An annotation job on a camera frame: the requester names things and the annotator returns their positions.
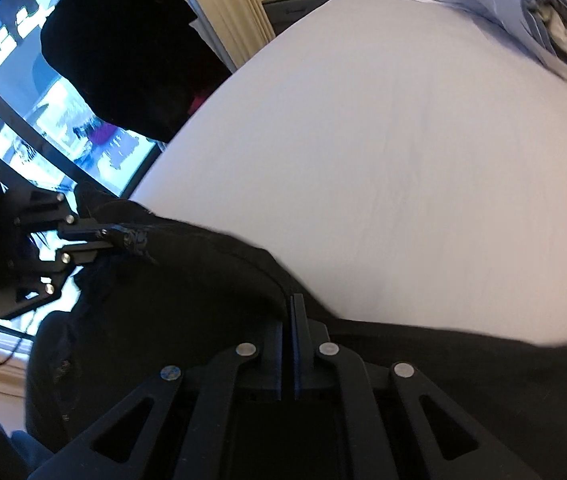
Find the bedside drawer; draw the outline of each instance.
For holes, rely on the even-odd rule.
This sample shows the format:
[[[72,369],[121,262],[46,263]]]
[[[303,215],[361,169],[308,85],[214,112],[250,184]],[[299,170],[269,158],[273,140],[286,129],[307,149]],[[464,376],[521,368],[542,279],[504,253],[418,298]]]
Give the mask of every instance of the bedside drawer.
[[[270,23],[273,24],[275,32],[278,26],[288,28],[292,23],[302,19],[306,14],[321,7],[328,0],[287,0],[284,2],[272,2],[264,5]]]

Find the bed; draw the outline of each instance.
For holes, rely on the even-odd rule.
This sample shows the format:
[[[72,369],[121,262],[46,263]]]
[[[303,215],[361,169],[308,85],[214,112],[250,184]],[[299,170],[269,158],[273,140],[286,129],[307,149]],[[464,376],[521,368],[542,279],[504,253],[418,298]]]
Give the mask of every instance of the bed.
[[[567,343],[567,83],[463,11],[330,1],[132,198],[268,249],[340,317]]]

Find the black cloth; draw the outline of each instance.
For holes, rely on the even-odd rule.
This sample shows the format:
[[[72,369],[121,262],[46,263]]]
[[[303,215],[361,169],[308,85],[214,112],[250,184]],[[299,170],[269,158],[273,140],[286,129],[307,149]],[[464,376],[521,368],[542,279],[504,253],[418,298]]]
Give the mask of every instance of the black cloth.
[[[44,59],[102,120],[168,142],[230,71],[190,26],[185,0],[60,0],[42,27]],[[179,117],[172,128],[158,108]]]
[[[72,311],[44,320],[28,364],[26,429],[49,449],[57,452],[164,366],[205,365],[264,317],[283,319],[295,292],[311,316],[333,319],[267,251],[86,188],[76,189],[80,214],[137,234],[160,231],[173,264],[102,257],[76,275],[81,294]]]
[[[75,309],[51,314],[40,328],[28,369],[26,421],[50,449],[59,449],[164,365],[207,363],[244,340],[259,317],[282,316],[280,298],[302,292],[309,317],[324,322],[332,340],[373,364],[412,362],[543,479],[567,480],[567,346],[337,319],[265,251],[155,217],[85,186],[78,202],[83,214],[123,223],[129,239],[119,243],[141,257],[107,258],[84,270]],[[167,268],[149,263],[150,253],[162,254],[149,242],[153,230],[162,234],[155,241],[165,243],[160,257],[172,258]],[[221,264],[214,250],[267,269],[273,282],[283,284],[281,294],[264,282],[251,298],[247,282],[235,288],[219,280],[220,266],[240,281],[243,271]]]

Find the mattress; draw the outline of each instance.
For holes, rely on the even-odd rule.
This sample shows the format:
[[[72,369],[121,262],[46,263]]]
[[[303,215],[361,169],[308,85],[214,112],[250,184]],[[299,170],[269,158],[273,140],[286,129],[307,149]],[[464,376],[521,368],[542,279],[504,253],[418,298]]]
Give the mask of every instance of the mattress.
[[[133,200],[270,250],[347,319],[567,343],[567,83],[460,10],[331,0]]]

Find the metal screw head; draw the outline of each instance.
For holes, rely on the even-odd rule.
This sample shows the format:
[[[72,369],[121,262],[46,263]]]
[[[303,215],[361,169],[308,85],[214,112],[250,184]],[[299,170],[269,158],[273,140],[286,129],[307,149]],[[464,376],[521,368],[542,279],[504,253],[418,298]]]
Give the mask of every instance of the metal screw head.
[[[319,345],[319,353],[321,355],[337,355],[339,353],[339,345],[337,343],[322,343]]]
[[[413,365],[408,363],[397,363],[393,370],[395,370],[396,375],[403,377],[404,379],[408,379],[415,375],[415,368]]]
[[[181,377],[181,369],[177,366],[165,366],[161,368],[160,376],[164,381],[176,381]]]
[[[237,346],[236,352],[242,357],[250,357],[257,353],[257,347],[252,343],[242,343]]]

